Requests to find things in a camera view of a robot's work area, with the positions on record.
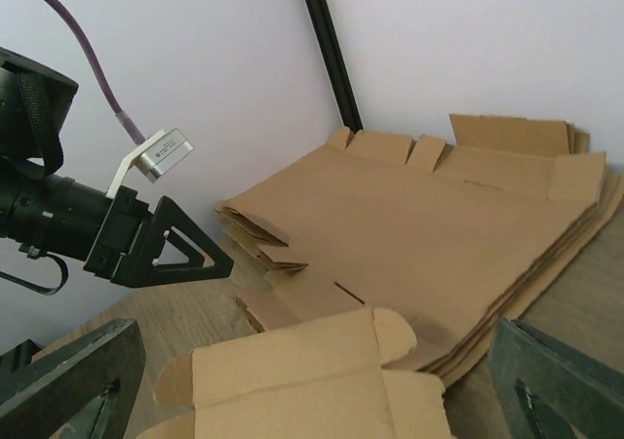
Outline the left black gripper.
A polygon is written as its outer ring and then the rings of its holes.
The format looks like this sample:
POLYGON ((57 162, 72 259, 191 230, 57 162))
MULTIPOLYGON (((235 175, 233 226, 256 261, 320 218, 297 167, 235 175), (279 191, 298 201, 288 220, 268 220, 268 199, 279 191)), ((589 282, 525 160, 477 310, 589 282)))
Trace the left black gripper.
POLYGON ((169 197, 149 205, 121 187, 98 229, 83 269, 138 289, 230 276, 234 262, 169 197))

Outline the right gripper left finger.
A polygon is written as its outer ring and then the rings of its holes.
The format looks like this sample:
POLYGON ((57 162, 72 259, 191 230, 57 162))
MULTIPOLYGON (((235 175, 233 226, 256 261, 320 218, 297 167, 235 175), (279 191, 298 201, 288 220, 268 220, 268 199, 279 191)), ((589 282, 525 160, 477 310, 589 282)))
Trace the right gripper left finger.
POLYGON ((145 361, 137 321, 102 325, 1 380, 1 436, 124 437, 145 361))

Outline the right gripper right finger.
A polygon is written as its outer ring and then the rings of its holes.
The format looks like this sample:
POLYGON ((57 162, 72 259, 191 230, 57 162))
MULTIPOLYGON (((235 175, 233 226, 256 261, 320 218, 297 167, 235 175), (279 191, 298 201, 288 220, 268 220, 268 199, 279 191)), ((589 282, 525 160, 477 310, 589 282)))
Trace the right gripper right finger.
POLYGON ((489 371, 513 438, 623 436, 623 374, 521 320, 497 321, 489 371))

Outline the cardboard box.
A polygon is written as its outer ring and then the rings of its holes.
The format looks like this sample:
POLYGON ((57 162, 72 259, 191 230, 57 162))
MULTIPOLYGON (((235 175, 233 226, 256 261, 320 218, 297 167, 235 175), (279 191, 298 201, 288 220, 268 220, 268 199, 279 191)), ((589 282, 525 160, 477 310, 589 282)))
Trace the cardboard box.
POLYGON ((442 381, 394 370, 408 322, 361 308, 180 355, 155 400, 184 411, 147 438, 448 438, 442 381))

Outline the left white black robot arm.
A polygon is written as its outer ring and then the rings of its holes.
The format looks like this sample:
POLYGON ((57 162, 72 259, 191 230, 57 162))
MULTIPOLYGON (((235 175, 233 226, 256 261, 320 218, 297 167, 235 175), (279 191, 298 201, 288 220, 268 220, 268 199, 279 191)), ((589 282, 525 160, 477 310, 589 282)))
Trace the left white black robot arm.
POLYGON ((233 261, 171 198, 151 209, 123 184, 138 168, 159 179, 192 150, 177 129, 160 131, 123 158, 105 191, 59 176, 59 132, 77 92, 70 78, 1 52, 1 235, 29 259, 67 259, 126 288, 226 278, 233 261))

